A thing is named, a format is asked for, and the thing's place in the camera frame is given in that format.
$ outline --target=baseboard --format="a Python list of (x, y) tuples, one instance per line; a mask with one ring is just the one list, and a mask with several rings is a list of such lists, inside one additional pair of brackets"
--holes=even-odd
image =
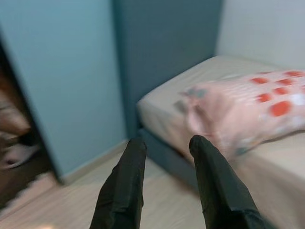
[(128, 141), (124, 140), (123, 142), (119, 143), (115, 147), (104, 152), (101, 156), (98, 156), (97, 158), (95, 158), (92, 161), (86, 163), (85, 165), (75, 169), (74, 171), (61, 176), (60, 179), (62, 180), (63, 184), (65, 184), (65, 185), (69, 185), (69, 184), (73, 183), (75, 180), (86, 175), (87, 173), (89, 173), (96, 167), (100, 166), (107, 160), (111, 159), (112, 157), (116, 156), (119, 153), (122, 153), (124, 151), (124, 149), (126, 148), (127, 143), (128, 143)]

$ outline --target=white wall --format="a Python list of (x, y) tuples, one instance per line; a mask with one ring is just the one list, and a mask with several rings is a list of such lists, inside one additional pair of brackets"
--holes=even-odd
[(60, 175), (125, 139), (111, 0), (1, 0), (0, 27)]
[(305, 0), (225, 0), (217, 54), (305, 69)]

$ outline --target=wooden floor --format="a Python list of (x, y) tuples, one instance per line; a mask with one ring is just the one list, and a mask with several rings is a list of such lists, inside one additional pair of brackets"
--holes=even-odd
[[(88, 229), (100, 188), (118, 155), (66, 186), (55, 186), (0, 222), (4, 229)], [(141, 229), (203, 229), (198, 194), (146, 161)]]

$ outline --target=light blue wall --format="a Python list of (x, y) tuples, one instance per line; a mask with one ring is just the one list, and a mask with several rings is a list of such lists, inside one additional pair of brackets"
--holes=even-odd
[(1, 0), (0, 27), (61, 175), (125, 139), (110, 0)]

